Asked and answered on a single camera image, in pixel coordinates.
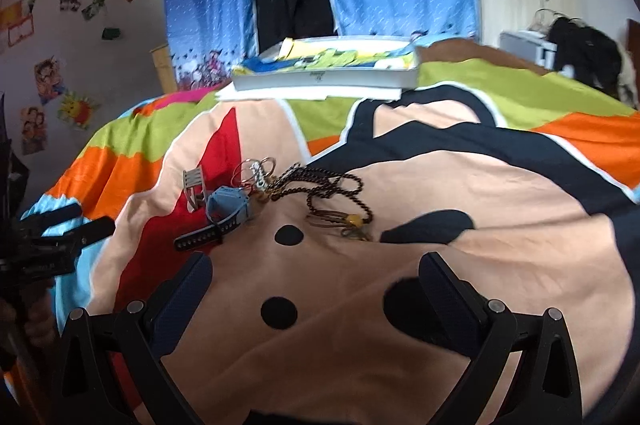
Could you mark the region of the person's left hand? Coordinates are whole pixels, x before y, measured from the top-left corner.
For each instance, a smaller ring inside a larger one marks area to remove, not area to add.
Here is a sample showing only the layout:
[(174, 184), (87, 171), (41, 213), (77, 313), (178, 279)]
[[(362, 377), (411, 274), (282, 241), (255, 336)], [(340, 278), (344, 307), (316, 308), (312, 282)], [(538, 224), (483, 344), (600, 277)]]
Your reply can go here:
[(47, 347), (56, 338), (55, 316), (49, 289), (51, 282), (31, 287), (17, 296), (18, 311), (5, 299), (1, 299), (1, 345), (8, 342), (9, 331), (17, 324), (30, 345)]

